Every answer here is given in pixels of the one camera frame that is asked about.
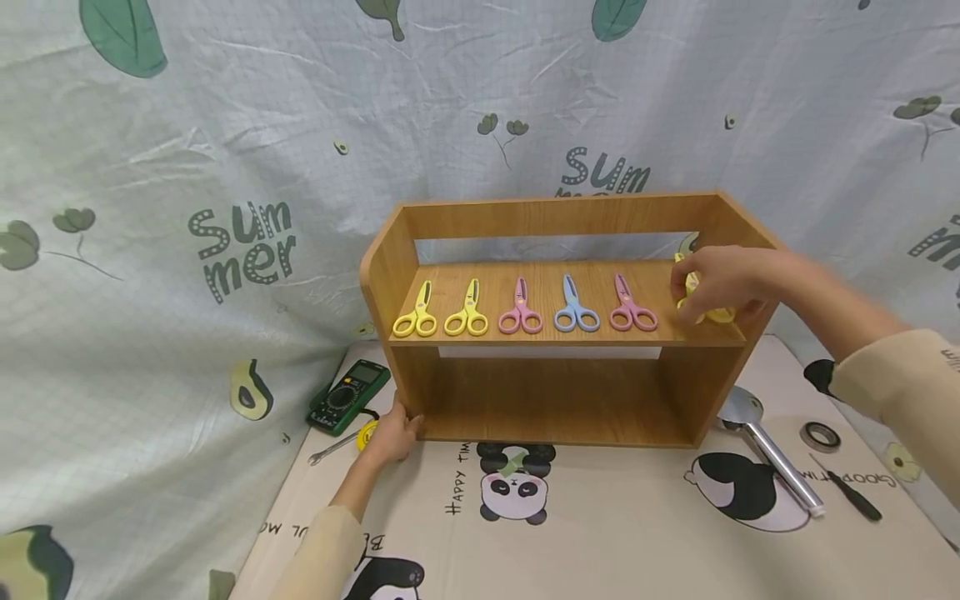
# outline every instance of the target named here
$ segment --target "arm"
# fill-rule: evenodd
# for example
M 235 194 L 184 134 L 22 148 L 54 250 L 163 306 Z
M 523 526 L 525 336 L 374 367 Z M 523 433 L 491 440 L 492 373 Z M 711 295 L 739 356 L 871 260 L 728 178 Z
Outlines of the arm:
M 417 441 L 423 417 L 407 419 L 403 404 L 380 420 L 370 443 L 347 471 L 329 506 L 320 509 L 271 600 L 338 600 L 364 551 L 360 522 L 383 469 L 401 461 Z
M 932 331 L 913 331 L 828 270 L 790 252 L 708 247 L 677 263 L 678 298 L 688 273 L 700 285 L 679 317 L 713 308 L 749 314 L 766 301 L 792 309 L 839 363 L 831 391 L 890 427 L 960 507 L 960 351 Z

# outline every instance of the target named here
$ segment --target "pink scissors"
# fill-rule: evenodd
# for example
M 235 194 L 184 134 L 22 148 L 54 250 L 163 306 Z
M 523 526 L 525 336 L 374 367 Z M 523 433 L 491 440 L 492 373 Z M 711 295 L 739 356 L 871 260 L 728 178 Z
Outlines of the pink scissors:
M 528 319 L 536 320 L 537 325 L 531 327 L 527 324 Z M 513 321 L 514 324 L 506 327 L 503 324 L 505 321 Z M 521 327 L 523 327 L 523 330 L 527 333 L 540 333 L 540 330 L 543 329 L 543 319 L 540 317 L 540 313 L 536 313 L 527 308 L 527 280 L 523 277 L 516 280 L 513 310 L 508 310 L 500 315 L 500 321 L 497 322 L 496 326 L 500 328 L 501 332 L 508 335 L 516 333 Z
M 617 331 L 627 331 L 634 325 L 642 331 L 653 331 L 656 329 L 658 324 L 657 315 L 655 315 L 652 310 L 640 308 L 634 303 L 633 294 L 630 293 L 630 287 L 627 285 L 627 280 L 623 275 L 620 273 L 616 274 L 613 282 L 616 285 L 616 294 L 620 297 L 620 305 L 610 313 L 610 325 Z M 626 323 L 618 323 L 616 320 L 617 317 L 623 317 Z M 651 323 L 645 323 L 640 317 L 648 318 Z

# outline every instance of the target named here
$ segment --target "wooden shelf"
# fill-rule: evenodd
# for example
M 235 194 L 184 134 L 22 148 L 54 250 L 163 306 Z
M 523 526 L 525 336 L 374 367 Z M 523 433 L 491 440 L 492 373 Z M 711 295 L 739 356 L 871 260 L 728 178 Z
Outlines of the wooden shelf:
M 692 447 L 656 360 L 444 358 L 426 440 Z
M 360 263 L 360 287 L 370 308 L 396 393 L 410 415 L 426 415 L 430 440 L 544 444 L 695 447 L 743 369 L 777 308 L 767 303 L 733 324 L 682 327 L 670 295 L 672 261 L 497 262 L 421 265 L 417 240 L 546 235 L 610 235 L 697 231 L 697 246 L 737 244 L 783 248 L 776 236 L 720 191 L 476 202 L 401 204 Z M 569 273 L 581 304 L 600 328 L 562 333 L 554 315 L 566 305 Z M 613 277 L 627 278 L 636 303 L 657 313 L 660 326 L 616 331 L 619 305 Z M 500 315 L 514 306 L 516 279 L 527 280 L 530 307 L 543 316 L 535 335 L 504 335 Z M 450 337 L 444 320 L 459 312 L 469 281 L 480 280 L 482 336 Z M 425 279 L 433 282 L 428 312 L 438 330 L 421 338 L 392 335 Z M 452 358 L 471 347 L 660 347 L 655 360 L 595 358 Z
M 420 265 L 413 284 L 406 294 L 397 316 L 413 310 L 424 280 L 433 282 L 429 313 L 436 317 L 437 332 L 428 337 L 416 333 L 405 338 L 391 334 L 389 342 L 396 346 L 655 346 L 655 347 L 742 347 L 743 334 L 735 324 L 704 321 L 682 327 L 676 319 L 676 302 L 670 295 L 669 260 L 580 261 L 580 262 L 493 262 L 443 265 Z M 580 303 L 600 316 L 600 328 L 588 333 L 579 327 L 568 333 L 553 324 L 554 314 L 566 306 L 564 274 L 569 273 L 577 285 Z M 610 313 L 620 300 L 613 287 L 613 277 L 620 273 L 627 279 L 638 306 L 653 310 L 660 320 L 655 331 L 617 331 L 610 325 Z M 512 335 L 501 333 L 496 323 L 500 315 L 514 307 L 516 279 L 527 280 L 530 308 L 543 317 L 543 330 L 530 334 L 522 329 Z M 484 335 L 464 332 L 449 336 L 444 320 L 463 308 L 464 293 L 472 278 L 480 280 L 477 309 L 487 316 L 490 328 Z

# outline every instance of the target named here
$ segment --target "yellow scissors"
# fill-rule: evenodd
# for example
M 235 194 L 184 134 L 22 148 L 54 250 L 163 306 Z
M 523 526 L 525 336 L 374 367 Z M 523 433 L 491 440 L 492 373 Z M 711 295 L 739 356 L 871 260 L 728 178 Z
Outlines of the yellow scissors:
M 459 313 L 454 313 L 444 321 L 444 331 L 446 335 L 460 335 L 464 329 L 469 331 L 470 335 L 483 335 L 487 333 L 487 317 L 477 312 L 477 300 L 480 296 L 480 280 L 471 279 L 467 286 L 467 296 L 464 298 L 464 308 Z M 482 323 L 482 327 L 473 327 L 475 323 Z
M 684 255 L 680 252 L 676 252 L 673 255 L 674 262 L 680 262 L 684 260 Z M 697 286 L 700 285 L 700 276 L 696 272 L 693 272 L 686 276 L 686 296 L 689 298 L 690 294 L 693 294 L 693 291 L 697 289 Z M 680 310 L 680 307 L 684 305 L 686 298 L 681 298 L 677 302 L 677 310 Z M 707 312 L 707 318 L 713 321 L 714 323 L 732 323 L 733 319 L 736 318 L 736 311 L 732 308 L 714 308 L 713 310 Z M 704 321 L 704 315 L 700 315 L 697 318 L 697 324 L 700 324 Z
M 417 335 L 425 338 L 431 336 L 437 330 L 437 320 L 433 315 L 426 312 L 426 307 L 430 305 L 430 288 L 433 283 L 427 279 L 420 287 L 420 293 L 417 295 L 417 305 L 409 313 L 401 316 L 394 322 L 394 335 L 398 338 L 405 338 L 414 330 Z

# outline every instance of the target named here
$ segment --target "blue scissors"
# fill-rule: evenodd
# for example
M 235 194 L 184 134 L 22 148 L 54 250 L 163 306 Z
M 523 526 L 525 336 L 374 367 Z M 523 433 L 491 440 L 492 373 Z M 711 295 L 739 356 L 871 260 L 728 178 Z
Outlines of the blue scissors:
M 573 277 L 570 275 L 564 275 L 564 299 L 566 300 L 566 306 L 558 310 L 557 314 L 553 316 L 553 325 L 560 331 L 563 333 L 573 331 L 573 327 L 577 325 L 587 332 L 596 331 L 600 328 L 600 317 L 589 308 L 584 308 L 580 305 L 580 297 L 577 296 L 577 286 L 573 284 Z M 561 324 L 560 317 L 569 319 L 570 324 Z M 590 318 L 593 323 L 585 323 L 584 317 Z

